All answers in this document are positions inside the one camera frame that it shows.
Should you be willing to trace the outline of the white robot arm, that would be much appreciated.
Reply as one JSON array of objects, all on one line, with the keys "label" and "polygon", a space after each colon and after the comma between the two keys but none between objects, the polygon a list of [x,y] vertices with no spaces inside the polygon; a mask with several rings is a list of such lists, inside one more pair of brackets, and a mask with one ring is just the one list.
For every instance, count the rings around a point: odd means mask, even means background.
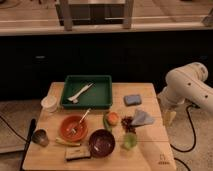
[{"label": "white robot arm", "polygon": [[176,116],[175,108],[185,100],[213,114],[213,88],[205,84],[207,78],[207,67],[200,62],[172,69],[166,74],[166,86],[157,95],[165,126],[172,123]]}]

